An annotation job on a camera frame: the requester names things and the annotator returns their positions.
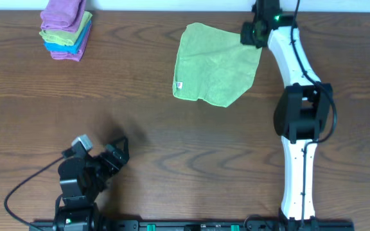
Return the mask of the light green microfiber cloth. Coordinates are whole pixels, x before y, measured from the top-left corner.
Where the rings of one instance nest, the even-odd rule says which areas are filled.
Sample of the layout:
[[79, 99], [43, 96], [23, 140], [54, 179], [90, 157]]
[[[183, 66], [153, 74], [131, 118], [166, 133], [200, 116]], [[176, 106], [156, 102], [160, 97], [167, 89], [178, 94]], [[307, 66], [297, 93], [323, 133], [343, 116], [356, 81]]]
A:
[[189, 24], [177, 52], [173, 96], [226, 108], [252, 87], [260, 57], [261, 49], [241, 44], [237, 33]]

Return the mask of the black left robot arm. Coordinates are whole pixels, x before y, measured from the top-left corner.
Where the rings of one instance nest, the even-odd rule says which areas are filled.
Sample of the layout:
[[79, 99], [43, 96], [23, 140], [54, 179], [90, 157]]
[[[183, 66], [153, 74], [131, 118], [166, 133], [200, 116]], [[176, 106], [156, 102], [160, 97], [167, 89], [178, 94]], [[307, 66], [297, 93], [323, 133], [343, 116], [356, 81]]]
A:
[[95, 202], [107, 188], [107, 181], [129, 161], [128, 139], [121, 137], [104, 146], [97, 156], [90, 156], [93, 144], [86, 134], [78, 136], [62, 152], [59, 167], [64, 205], [55, 212], [53, 230], [104, 230], [103, 216]]

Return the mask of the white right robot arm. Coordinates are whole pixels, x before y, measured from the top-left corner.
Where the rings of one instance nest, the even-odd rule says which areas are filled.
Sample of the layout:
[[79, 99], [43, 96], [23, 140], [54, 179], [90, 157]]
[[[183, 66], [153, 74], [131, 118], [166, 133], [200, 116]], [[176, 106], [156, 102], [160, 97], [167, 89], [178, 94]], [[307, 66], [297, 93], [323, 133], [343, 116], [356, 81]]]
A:
[[267, 48], [276, 59], [284, 91], [274, 111], [274, 129], [281, 137], [285, 157], [285, 189], [281, 211], [288, 220], [315, 216], [312, 199], [313, 156], [328, 114], [337, 124], [333, 90], [313, 71], [301, 44], [297, 14], [285, 15], [278, 0], [257, 0], [254, 18], [242, 26], [240, 42]]

